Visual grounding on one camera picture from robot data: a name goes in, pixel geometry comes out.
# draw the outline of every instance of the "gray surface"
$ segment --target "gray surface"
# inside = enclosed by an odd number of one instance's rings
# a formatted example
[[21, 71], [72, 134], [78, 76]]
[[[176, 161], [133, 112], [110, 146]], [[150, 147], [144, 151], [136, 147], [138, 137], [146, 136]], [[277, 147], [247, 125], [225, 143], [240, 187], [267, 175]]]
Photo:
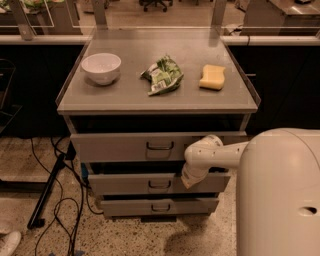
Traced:
[[[58, 107], [64, 115], [136, 113], [253, 113], [257, 106], [216, 32], [209, 28], [99, 30], [84, 56], [98, 52], [117, 54], [121, 76], [97, 87], [76, 70]], [[177, 62], [185, 76], [174, 92], [150, 97], [150, 84], [140, 73], [165, 54]], [[198, 87], [206, 64], [225, 66], [221, 91]]]
[[308, 4], [297, 4], [294, 0], [270, 0], [287, 15], [320, 15], [320, 1], [314, 0]]

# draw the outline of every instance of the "speckled floor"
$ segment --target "speckled floor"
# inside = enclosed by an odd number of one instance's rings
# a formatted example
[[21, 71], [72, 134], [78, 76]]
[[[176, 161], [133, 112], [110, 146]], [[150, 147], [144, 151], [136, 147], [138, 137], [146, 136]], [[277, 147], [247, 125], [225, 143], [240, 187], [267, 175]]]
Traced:
[[[39, 161], [51, 171], [56, 156], [50, 138], [33, 138], [32, 141]], [[69, 139], [65, 138], [59, 148], [66, 152], [68, 142]], [[79, 173], [77, 159], [74, 166]], [[138, 218], [110, 220], [91, 213], [85, 203], [74, 247], [75, 255], [236, 255], [236, 171], [231, 170], [230, 173], [231, 179], [225, 192], [219, 196], [217, 210], [209, 217], [185, 216], [177, 218], [175, 222], [158, 223], [142, 223]], [[48, 173], [33, 155], [30, 139], [0, 137], [0, 178], [6, 181], [47, 180]], [[71, 171], [64, 168], [57, 179], [63, 188], [62, 197], [72, 198], [80, 205], [81, 190]], [[27, 229], [27, 224], [40, 194], [0, 193], [0, 219], [9, 221], [12, 229], [22, 233], [15, 255], [67, 255], [68, 234], [57, 221], [51, 224], [61, 191], [55, 182], [41, 216], [45, 219], [45, 226], [32, 230]], [[92, 197], [90, 191], [88, 199], [92, 209], [98, 212], [97, 199]], [[70, 233], [76, 215], [74, 201], [66, 199], [61, 203], [58, 218]]]

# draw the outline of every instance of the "drawer cabinet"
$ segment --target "drawer cabinet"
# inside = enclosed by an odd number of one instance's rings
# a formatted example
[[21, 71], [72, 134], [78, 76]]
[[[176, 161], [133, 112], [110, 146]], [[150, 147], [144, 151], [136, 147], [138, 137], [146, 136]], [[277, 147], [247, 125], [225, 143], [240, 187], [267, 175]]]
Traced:
[[[184, 77], [177, 90], [149, 97], [150, 83], [139, 74], [155, 63], [155, 47], [159, 56], [174, 55]], [[184, 49], [192, 50], [186, 55]], [[110, 50], [123, 63], [114, 84], [93, 86], [77, 65], [57, 99], [105, 216], [214, 212], [228, 172], [210, 170], [186, 189], [180, 178], [184, 152], [209, 134], [245, 135], [260, 102], [254, 87], [242, 79], [214, 29], [96, 30], [82, 56]], [[198, 86], [199, 70], [212, 61], [226, 68], [220, 91]]]

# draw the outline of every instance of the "yellow sponge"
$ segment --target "yellow sponge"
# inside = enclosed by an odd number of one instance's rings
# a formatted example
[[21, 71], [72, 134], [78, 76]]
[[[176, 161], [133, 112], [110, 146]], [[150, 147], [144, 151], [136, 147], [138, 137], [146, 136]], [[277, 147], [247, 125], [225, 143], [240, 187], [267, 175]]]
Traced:
[[221, 90], [224, 85], [224, 70], [225, 67], [205, 65], [202, 70], [202, 78], [199, 86], [214, 90]]

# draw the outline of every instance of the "plastic bag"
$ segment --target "plastic bag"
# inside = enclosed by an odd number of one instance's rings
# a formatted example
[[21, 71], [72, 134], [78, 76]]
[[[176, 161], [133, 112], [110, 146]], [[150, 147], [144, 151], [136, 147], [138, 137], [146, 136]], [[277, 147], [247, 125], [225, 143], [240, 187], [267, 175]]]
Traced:
[[150, 81], [151, 91], [148, 95], [153, 96], [176, 90], [180, 86], [183, 73], [170, 56], [166, 55], [141, 73], [141, 77]]

